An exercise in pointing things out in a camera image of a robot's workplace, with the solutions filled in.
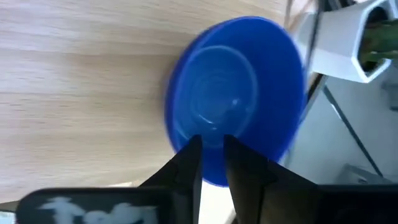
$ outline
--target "wooden table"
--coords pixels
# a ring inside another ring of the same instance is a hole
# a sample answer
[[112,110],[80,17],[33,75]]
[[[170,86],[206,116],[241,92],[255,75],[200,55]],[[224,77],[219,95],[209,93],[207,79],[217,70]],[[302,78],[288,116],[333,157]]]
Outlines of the wooden table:
[[[291,20],[307,10],[295,0]],[[43,187],[105,186],[173,156],[163,122],[170,69],[202,30],[287,0],[0,2],[0,202]]]

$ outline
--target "bowl rim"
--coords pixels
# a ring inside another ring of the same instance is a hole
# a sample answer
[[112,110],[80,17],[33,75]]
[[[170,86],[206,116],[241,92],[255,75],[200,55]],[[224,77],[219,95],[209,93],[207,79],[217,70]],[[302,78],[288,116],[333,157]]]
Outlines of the bowl rim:
[[[183,146],[181,146],[178,141],[177,141],[177,136],[174,130],[174,120],[173,120],[173,116],[174,116],[174,108],[175,108],[175,99],[176,96],[178,95],[178,86],[179,86],[179,82],[181,80],[181,74],[184,73],[184,71],[187,69],[189,62],[191,60],[193,60],[194,56],[195,56],[195,52],[197,50],[199,50],[201,47],[203,47],[208,41],[209,39],[211,39],[213,37],[213,35],[217,32],[219,32],[220,30],[224,29],[226,26],[241,21],[241,20],[258,20],[258,21],[264,21],[268,24],[272,24],[273,26],[275,26],[276,28],[278,28],[281,32],[282,35],[286,35],[287,37],[289,37],[289,34],[287,33],[286,30],[284,30],[283,28],[281,28],[280,25],[278,25],[278,23],[266,19],[264,17],[260,17],[260,16],[243,16],[243,17],[237,17],[234,19],[230,19],[227,21],[223,21],[220,22],[218,24],[215,24],[209,28],[207,28],[206,30],[204,30],[203,32],[201,32],[198,36],[196,36],[188,45],[187,48],[185,48],[185,50],[183,51],[183,53],[180,55],[179,59],[177,60],[177,63],[175,64],[173,70],[171,71],[170,74],[170,79],[169,79],[169,83],[167,86],[167,90],[165,92],[165,111],[164,111],[164,120],[165,120],[165,126],[166,126],[166,131],[167,131],[167,135],[168,135],[168,139],[172,145],[173,151],[174,152],[178,152],[179,150],[182,149]],[[295,51],[297,52],[297,58],[298,60],[300,60],[301,62],[301,58],[299,55],[299,52],[297,50],[297,47],[295,46],[293,40],[289,37],[292,46],[294,47]],[[304,107],[304,101],[305,101],[305,81],[304,81],[304,75],[303,75],[303,82],[300,83],[303,87],[303,99],[302,101],[302,106],[301,106],[301,110],[298,111],[298,120],[300,121],[300,117],[301,117],[301,112],[303,111],[303,107]],[[286,133],[287,137],[294,137],[294,133]]]

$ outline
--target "blue plastic bowl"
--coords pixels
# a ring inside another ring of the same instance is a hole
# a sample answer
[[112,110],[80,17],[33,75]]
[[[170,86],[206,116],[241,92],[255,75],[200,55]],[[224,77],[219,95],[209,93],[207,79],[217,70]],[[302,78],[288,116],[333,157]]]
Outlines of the blue plastic bowl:
[[203,140],[203,178],[228,186],[223,136],[278,161],[299,126],[305,82],[287,33],[261,17],[210,27],[180,57],[166,94],[165,122],[176,152]]

